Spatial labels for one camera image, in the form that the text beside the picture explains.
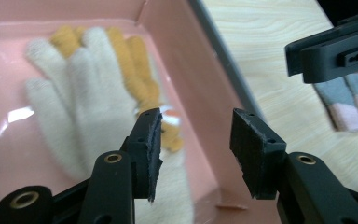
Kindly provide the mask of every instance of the wooden table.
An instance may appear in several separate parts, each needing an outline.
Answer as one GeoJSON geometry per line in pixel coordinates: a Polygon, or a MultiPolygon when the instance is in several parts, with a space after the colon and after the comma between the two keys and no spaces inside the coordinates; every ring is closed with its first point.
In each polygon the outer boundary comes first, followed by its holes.
{"type": "Polygon", "coordinates": [[[358,191],[358,133],[334,131],[320,98],[286,72],[284,46],[330,29],[316,1],[203,0],[269,126],[287,151],[318,156],[358,191]]]}

